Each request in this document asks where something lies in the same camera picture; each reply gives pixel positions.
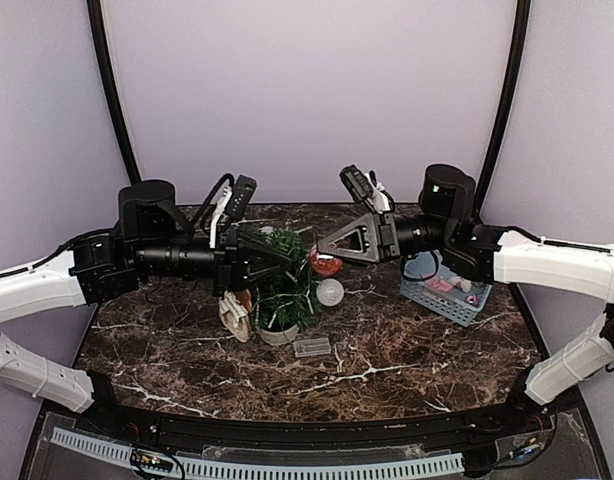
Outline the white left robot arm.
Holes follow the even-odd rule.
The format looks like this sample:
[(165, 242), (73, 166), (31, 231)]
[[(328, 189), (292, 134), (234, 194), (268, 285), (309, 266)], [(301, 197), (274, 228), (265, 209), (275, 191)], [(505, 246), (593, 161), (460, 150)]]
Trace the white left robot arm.
[(48, 256), (0, 271), (0, 383), (90, 421), (107, 436), (128, 427), (111, 380), (60, 364), (13, 340), (3, 325), (55, 311), (101, 305), (151, 278), (207, 280), (215, 296), (247, 310), (239, 293), (286, 271), (290, 258), (238, 224), (256, 190), (248, 176), (225, 174), (194, 217), (177, 205), (175, 187), (145, 180), (118, 193), (118, 220), (88, 231)]

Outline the clear string light garland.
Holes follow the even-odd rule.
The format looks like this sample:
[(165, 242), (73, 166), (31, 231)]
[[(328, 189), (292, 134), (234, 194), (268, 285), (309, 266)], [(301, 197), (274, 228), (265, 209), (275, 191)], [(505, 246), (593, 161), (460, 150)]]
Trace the clear string light garland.
[(269, 346), (293, 343), (298, 334), (313, 326), (319, 311), (338, 305), (344, 296), (328, 279), (342, 262), (309, 247), (301, 232), (262, 227), (248, 234), (265, 246), (287, 256), (287, 269), (241, 292), (226, 292), (218, 303), (223, 326), (241, 343), (253, 335)]

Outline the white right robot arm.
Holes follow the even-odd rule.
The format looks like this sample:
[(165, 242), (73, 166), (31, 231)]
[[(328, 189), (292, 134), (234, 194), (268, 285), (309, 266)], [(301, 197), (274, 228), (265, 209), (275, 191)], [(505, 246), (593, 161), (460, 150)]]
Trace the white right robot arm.
[(547, 359), (521, 374), (497, 424), (508, 434), (521, 432), (562, 393), (614, 365), (614, 244), (590, 244), (537, 236), (519, 226), (480, 220), (473, 178), (446, 164), (424, 173), (420, 213), (396, 213), (391, 195), (376, 179), (351, 165), (340, 172), (363, 216), (321, 239), (321, 254), (354, 263), (406, 263), (421, 253), (459, 276), (485, 284), (533, 286), (560, 300), (588, 298), (597, 305), (589, 326)]

